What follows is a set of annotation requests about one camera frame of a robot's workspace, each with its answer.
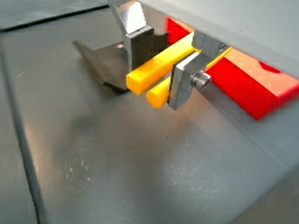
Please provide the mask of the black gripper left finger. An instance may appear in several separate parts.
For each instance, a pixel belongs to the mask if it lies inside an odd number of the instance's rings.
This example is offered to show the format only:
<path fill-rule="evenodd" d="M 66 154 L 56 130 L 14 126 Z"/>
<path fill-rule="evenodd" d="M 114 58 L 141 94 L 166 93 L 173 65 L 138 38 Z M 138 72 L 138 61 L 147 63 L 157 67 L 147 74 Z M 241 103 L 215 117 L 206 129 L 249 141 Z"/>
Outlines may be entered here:
<path fill-rule="evenodd" d="M 137 0 L 107 0 L 123 34 L 129 71 L 154 56 L 155 28 L 146 23 L 142 4 Z"/>

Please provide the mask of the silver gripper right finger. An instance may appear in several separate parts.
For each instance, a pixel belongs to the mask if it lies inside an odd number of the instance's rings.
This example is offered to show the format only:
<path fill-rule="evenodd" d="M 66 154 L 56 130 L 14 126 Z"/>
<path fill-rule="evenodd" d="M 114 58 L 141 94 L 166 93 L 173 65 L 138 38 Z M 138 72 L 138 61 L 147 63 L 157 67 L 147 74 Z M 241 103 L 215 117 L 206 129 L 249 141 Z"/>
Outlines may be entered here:
<path fill-rule="evenodd" d="M 174 65 L 169 106 L 177 110 L 191 98 L 193 90 L 202 91 L 211 83 L 207 73 L 227 53 L 227 45 L 199 31 L 194 32 L 194 50 Z"/>

